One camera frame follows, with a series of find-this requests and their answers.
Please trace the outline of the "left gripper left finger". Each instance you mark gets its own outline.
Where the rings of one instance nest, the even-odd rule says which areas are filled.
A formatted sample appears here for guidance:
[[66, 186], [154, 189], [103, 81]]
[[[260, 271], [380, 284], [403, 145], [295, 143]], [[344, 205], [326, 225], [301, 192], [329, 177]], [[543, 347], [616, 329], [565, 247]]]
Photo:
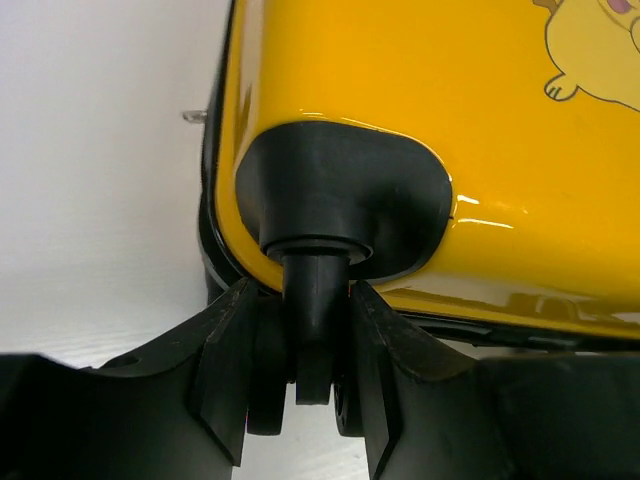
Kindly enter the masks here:
[[5, 479], [228, 479], [242, 458], [258, 292], [241, 280], [99, 368], [1, 358]]

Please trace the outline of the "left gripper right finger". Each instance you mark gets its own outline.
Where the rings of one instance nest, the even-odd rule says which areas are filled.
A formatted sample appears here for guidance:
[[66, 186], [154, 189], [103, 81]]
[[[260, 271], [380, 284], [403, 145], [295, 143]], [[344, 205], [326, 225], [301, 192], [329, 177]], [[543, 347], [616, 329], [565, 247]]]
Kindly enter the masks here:
[[373, 479], [635, 479], [639, 356], [474, 359], [351, 290], [349, 432]]

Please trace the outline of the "yellow hard-shell suitcase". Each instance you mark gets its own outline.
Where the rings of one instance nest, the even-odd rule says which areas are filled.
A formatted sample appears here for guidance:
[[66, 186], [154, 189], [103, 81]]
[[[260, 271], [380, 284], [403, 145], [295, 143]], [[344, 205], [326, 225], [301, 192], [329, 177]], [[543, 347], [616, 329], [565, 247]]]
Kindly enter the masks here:
[[289, 321], [283, 384], [346, 392], [339, 314], [372, 284], [397, 324], [586, 352], [494, 361], [509, 419], [639, 429], [639, 5], [235, 1], [204, 127], [209, 279]]

